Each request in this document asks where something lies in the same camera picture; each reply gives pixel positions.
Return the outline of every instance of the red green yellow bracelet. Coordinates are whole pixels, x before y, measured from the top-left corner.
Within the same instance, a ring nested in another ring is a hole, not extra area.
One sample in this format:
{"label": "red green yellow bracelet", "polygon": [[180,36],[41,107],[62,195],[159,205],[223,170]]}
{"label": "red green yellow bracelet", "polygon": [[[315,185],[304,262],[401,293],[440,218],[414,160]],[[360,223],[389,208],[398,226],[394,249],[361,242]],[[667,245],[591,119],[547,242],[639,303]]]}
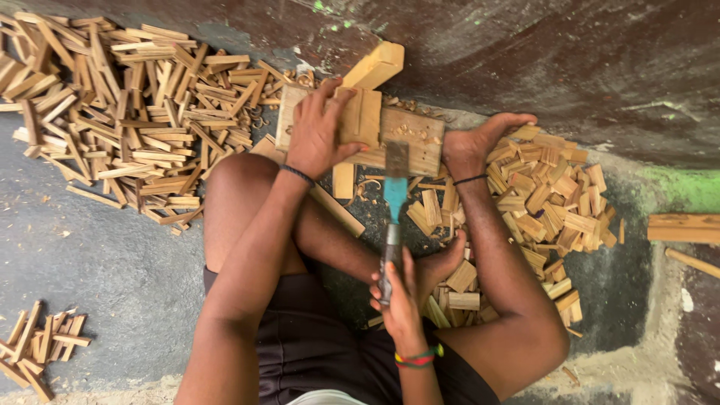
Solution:
{"label": "red green yellow bracelet", "polygon": [[412,357],[401,357],[395,352],[395,364],[398,368],[425,368],[433,363],[435,355],[439,357],[445,355],[445,349],[442,344],[431,347],[427,352]]}

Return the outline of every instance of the hand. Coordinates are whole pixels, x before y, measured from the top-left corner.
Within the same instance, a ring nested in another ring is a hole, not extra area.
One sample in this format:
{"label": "hand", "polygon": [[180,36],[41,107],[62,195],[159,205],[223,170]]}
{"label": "hand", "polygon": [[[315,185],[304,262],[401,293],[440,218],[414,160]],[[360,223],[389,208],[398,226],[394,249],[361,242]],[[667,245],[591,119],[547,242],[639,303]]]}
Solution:
{"label": "hand", "polygon": [[356,93],[354,89],[346,90],[333,98],[335,88],[342,82],[343,79],[326,80],[295,106],[292,137],[285,164],[314,180],[348,157],[368,149],[368,145],[361,142],[338,145],[335,136],[338,120]]}
{"label": "hand", "polygon": [[[370,293],[373,296],[370,306],[382,312],[382,320],[387,333],[395,341],[397,353],[401,356],[413,356],[427,351],[428,343],[425,340],[423,324],[420,319],[415,265],[407,246],[402,248],[402,264],[405,268],[405,283],[400,279],[397,268],[392,262],[385,264],[385,272],[392,286],[390,306],[383,306],[378,302],[382,293],[377,284],[370,287]],[[380,280],[380,277],[379,272],[372,275],[375,281]]]}
{"label": "hand", "polygon": [[467,179],[485,172],[485,160],[500,138],[522,125],[535,125],[531,114],[501,112],[474,130],[452,130],[445,134],[442,160],[455,180]]}

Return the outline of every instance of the chisel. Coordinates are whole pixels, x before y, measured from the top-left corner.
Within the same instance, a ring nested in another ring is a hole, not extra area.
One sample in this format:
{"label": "chisel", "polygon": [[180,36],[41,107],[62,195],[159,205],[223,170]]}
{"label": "chisel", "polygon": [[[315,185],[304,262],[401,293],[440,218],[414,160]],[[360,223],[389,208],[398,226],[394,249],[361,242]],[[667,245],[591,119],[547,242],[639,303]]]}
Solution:
{"label": "chisel", "polygon": [[407,201],[408,194],[408,143],[402,141],[386,141],[385,149],[385,187],[382,193],[390,211],[385,229],[385,245],[380,257],[380,274],[382,278],[378,287],[382,292],[379,302],[390,304],[392,287],[385,274],[385,263],[395,264],[398,274],[402,277],[402,234],[400,233],[400,209]]}

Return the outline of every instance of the gray floor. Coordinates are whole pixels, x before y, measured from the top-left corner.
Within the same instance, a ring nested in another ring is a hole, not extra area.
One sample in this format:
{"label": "gray floor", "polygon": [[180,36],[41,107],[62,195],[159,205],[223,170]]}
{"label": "gray floor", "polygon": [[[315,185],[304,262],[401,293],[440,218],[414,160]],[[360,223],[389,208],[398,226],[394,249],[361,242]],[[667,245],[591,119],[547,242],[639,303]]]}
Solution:
{"label": "gray floor", "polygon": [[[25,158],[25,144],[10,140],[13,129],[20,125],[19,115],[0,115],[4,139],[0,141],[0,203],[5,209],[0,211],[5,243],[0,257],[4,266],[0,315],[6,319],[0,320],[0,336],[9,333],[18,310],[29,309],[36,299],[45,300],[52,312],[78,306],[80,312],[89,314],[84,334],[94,341],[77,350],[72,361],[49,367],[48,380],[61,377],[52,385],[54,392],[93,395],[131,392],[139,386],[159,390],[158,384],[167,388],[163,383],[176,383],[177,377],[169,376],[184,370],[203,299],[200,225],[180,237],[172,236],[167,227],[131,209],[116,210],[66,192],[66,182],[57,169]],[[567,274],[580,291],[585,317],[574,325],[585,336],[572,339],[570,361],[577,361],[575,370],[588,370],[588,380],[590,366],[604,361],[605,352],[641,348],[648,339],[649,303],[657,305],[662,291],[656,290],[652,296],[659,270],[651,265],[656,260],[654,248],[644,239],[643,229],[648,212],[663,204],[661,190],[653,189],[638,172],[637,164],[606,153],[592,152],[590,157],[602,161],[606,168],[606,197],[616,207],[618,218],[625,218],[627,233],[624,245],[613,249],[602,246],[594,254],[573,253],[566,258]],[[382,199],[373,187],[366,196]],[[378,249],[382,206],[358,201],[349,210],[367,227],[361,240]],[[406,216],[402,224],[414,254],[438,249],[437,241],[422,236]],[[611,230],[617,233],[617,219]],[[360,330],[376,315],[366,304],[369,296],[365,285],[332,269],[321,274],[353,330]],[[552,375],[551,382],[541,381],[507,403],[631,403],[632,395],[619,378],[597,377],[594,383],[573,391],[562,376]],[[166,397],[171,398],[175,383],[169,384]],[[0,395],[9,393],[11,397],[20,395],[12,382],[0,378]],[[73,396],[67,398],[68,404],[81,403],[71,400]],[[134,403],[167,402],[165,397],[158,398]]]}

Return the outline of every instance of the person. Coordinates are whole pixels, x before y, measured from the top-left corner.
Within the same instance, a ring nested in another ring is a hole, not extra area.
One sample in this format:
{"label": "person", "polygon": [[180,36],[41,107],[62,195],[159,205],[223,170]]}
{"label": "person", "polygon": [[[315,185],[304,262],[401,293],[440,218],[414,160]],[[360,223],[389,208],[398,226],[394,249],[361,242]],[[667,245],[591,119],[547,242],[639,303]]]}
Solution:
{"label": "person", "polygon": [[[415,262],[405,247],[405,282],[389,266],[390,305],[378,304],[379,255],[307,196],[333,165],[367,148],[336,143],[338,118],[354,96],[333,97],[340,84],[325,81],[295,107],[286,166],[243,153],[213,170],[204,213],[207,297],[176,404],[498,404],[566,358],[557,309],[483,178],[457,192],[482,291],[500,318],[434,330],[420,317],[433,288],[462,260],[463,231]],[[442,161],[453,179],[476,177],[500,137],[526,123],[536,117],[501,113],[474,130],[449,131]],[[356,339],[301,253],[371,285],[387,330]],[[433,360],[438,344],[444,355]],[[424,364],[407,366],[419,355]]]}

